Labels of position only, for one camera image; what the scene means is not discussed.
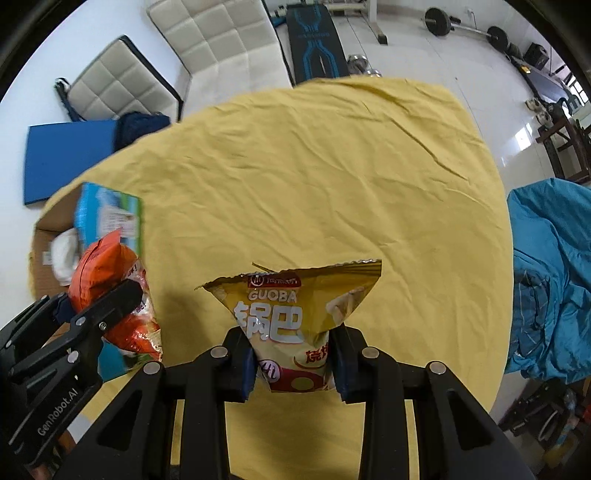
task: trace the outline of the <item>snack bag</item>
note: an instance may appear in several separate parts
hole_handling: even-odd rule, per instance
[[[324,390],[329,330],[369,293],[381,260],[218,278],[203,287],[236,317],[271,390]]]
[[[126,278],[142,286],[144,296],[138,308],[105,332],[107,342],[99,356],[99,373],[104,381],[123,375],[139,363],[162,360],[160,327],[146,272],[138,256],[120,239],[121,232],[116,230],[88,247],[68,292],[74,310],[80,312]]]

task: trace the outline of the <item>white chair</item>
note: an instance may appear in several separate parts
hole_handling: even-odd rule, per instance
[[[68,100],[86,120],[117,119],[135,111],[160,112],[176,122],[183,108],[180,95],[125,35],[108,44],[72,82]]]
[[[160,0],[148,15],[191,74],[184,114],[240,93],[291,87],[261,0]]]

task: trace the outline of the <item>shoe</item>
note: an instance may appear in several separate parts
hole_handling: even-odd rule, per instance
[[[542,111],[544,111],[544,106],[540,103],[540,101],[537,98],[530,98],[529,100],[526,100],[525,106],[529,108],[532,112],[542,113]]]
[[[552,125],[554,125],[552,117],[548,112],[545,111],[542,111],[542,113],[538,113],[535,116],[535,119],[538,121],[540,125],[543,125],[546,128],[552,128]]]

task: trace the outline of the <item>yellow tablecloth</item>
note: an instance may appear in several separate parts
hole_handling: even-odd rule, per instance
[[[351,77],[235,98],[143,138],[82,181],[144,202],[144,258],[167,365],[221,343],[231,314],[195,287],[221,275],[382,258],[351,315],[401,362],[445,362],[485,408],[501,380],[512,302],[504,190],[469,114],[445,89]],[[105,385],[96,417],[125,379]],[[363,406],[332,392],[226,406],[232,472],[357,478]],[[417,474],[415,438],[411,466]]]

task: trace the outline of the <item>dumbbell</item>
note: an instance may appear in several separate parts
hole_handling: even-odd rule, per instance
[[[369,65],[369,60],[365,55],[349,55],[347,66],[351,75],[369,75],[370,77],[381,77],[379,70],[373,69]]]
[[[472,27],[465,27],[455,21],[451,21],[449,15],[440,8],[431,7],[425,12],[425,25],[429,32],[436,37],[444,37],[453,28],[460,28],[461,30],[468,30],[468,32],[478,33],[484,35],[488,39],[495,50],[504,53],[509,48],[509,37],[502,28],[491,27],[486,32]]]

